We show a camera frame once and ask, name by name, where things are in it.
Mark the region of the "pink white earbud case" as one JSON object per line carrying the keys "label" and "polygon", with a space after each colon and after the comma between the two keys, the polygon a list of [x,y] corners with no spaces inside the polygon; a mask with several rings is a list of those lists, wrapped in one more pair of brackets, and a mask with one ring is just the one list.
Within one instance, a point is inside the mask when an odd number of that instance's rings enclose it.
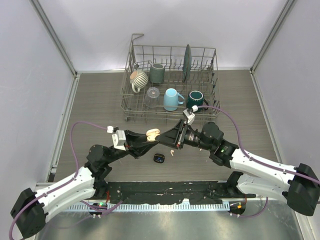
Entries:
{"label": "pink white earbud case", "polygon": [[158,128],[150,129],[146,132],[146,140],[148,142],[154,142],[156,140],[156,137],[160,135],[160,130]]}

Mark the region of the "black earbud charging case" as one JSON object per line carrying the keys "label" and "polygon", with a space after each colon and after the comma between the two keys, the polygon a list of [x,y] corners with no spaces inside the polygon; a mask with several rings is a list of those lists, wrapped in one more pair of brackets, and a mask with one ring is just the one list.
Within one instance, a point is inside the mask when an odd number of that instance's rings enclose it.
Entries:
{"label": "black earbud charging case", "polygon": [[154,156],[153,156],[153,161],[155,163],[159,163],[159,164],[162,164],[165,162],[165,156],[163,154],[160,154],[160,153],[156,153]]}

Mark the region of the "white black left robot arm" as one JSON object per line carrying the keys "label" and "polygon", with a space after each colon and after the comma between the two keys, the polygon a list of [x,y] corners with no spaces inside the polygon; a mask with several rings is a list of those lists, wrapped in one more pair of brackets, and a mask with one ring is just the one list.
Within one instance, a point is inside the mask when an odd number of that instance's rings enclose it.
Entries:
{"label": "white black left robot arm", "polygon": [[10,215],[12,227],[19,229],[23,239],[36,235],[71,205],[92,197],[102,199],[108,188],[105,177],[112,170],[109,164],[127,155],[138,159],[157,145],[156,137],[160,135],[157,128],[140,134],[108,126],[107,132],[111,134],[112,146],[93,145],[87,162],[82,167],[77,166],[75,173],[51,186],[36,191],[27,188],[19,194]]}

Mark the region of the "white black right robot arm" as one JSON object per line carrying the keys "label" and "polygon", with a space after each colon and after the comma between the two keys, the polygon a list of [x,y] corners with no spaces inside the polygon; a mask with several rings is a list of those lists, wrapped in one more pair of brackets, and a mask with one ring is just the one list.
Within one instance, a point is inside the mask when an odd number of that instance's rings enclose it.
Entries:
{"label": "white black right robot arm", "polygon": [[182,149],[184,145],[210,152],[218,166],[236,170],[236,178],[226,184],[226,193],[233,198],[253,194],[285,202],[292,210],[313,216],[320,198],[320,181],[313,169],[304,163],[286,165],[254,155],[224,139],[214,122],[201,131],[180,120],[178,124],[155,138],[160,144]]}

